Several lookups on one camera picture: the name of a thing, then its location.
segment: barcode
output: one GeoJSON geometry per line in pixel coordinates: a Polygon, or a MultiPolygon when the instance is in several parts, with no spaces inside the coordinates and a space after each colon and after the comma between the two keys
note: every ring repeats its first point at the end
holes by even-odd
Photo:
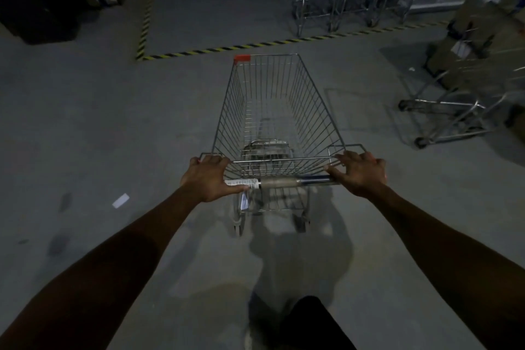
{"type": "Polygon", "coordinates": [[[224,180],[229,186],[250,186],[250,188],[259,188],[259,179],[236,179],[236,180],[224,180]]]}

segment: person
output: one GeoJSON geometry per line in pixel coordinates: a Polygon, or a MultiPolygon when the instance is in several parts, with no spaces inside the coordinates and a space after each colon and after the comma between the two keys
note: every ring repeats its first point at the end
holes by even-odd
{"type": "MultiPolygon", "coordinates": [[[[488,349],[525,348],[525,270],[404,200],[386,184],[385,161],[336,155],[325,167],[375,205],[441,297],[488,349]]],[[[240,193],[227,158],[192,158],[180,187],[144,216],[49,282],[0,337],[0,349],[104,349],[146,285],[171,238],[200,202],[240,193]]],[[[317,298],[293,307],[281,327],[288,348],[355,348],[317,298]]]]}

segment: metal cart frame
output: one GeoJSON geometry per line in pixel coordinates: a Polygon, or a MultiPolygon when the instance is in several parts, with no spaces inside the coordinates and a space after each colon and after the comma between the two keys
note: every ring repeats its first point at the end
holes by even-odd
{"type": "Polygon", "coordinates": [[[235,201],[241,235],[247,214],[292,211],[298,230],[309,224],[309,185],[333,183],[323,173],[345,145],[298,54],[237,55],[220,112],[212,153],[227,156],[226,180],[252,180],[235,201]]]}

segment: yellow and black striped tape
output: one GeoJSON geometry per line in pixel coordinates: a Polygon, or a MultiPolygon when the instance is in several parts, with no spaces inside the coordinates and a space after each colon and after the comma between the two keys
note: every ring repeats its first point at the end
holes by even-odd
{"type": "Polygon", "coordinates": [[[136,49],[135,60],[143,61],[146,51],[146,41],[148,39],[148,32],[150,30],[151,9],[153,8],[153,0],[146,0],[146,9],[144,10],[144,21],[142,22],[142,29],[140,32],[139,46],[136,49]]]}
{"type": "MultiPolygon", "coordinates": [[[[149,27],[149,18],[148,19],[145,18],[144,22],[146,23],[146,21],[148,22],[147,27],[149,27]]],[[[367,29],[362,29],[362,30],[354,31],[354,32],[334,32],[334,33],[329,33],[326,35],[319,35],[319,36],[299,37],[296,39],[276,40],[273,42],[248,43],[248,44],[243,44],[243,45],[224,46],[221,48],[203,48],[201,50],[190,50],[190,51],[184,51],[184,52],[179,52],[179,53],[166,53],[166,54],[144,55],[144,48],[141,48],[141,46],[139,46],[139,51],[137,53],[137,60],[142,60],[142,61],[163,60],[163,59],[171,59],[174,57],[184,57],[184,56],[189,56],[189,55],[220,53],[220,52],[231,51],[231,50],[242,50],[246,48],[263,48],[265,46],[278,46],[280,44],[311,42],[315,40],[336,39],[339,37],[370,35],[372,33],[403,31],[405,29],[437,27],[439,25],[446,25],[448,23],[449,21],[434,21],[434,22],[425,22],[421,24],[398,25],[397,27],[367,28],[367,29]]]]}

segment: person's leg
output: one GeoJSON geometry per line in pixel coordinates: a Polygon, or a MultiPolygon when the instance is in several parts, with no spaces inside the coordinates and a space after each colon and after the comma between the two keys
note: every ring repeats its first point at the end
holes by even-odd
{"type": "Polygon", "coordinates": [[[298,350],[356,350],[315,296],[303,297],[285,317],[280,326],[280,342],[298,350]]]}

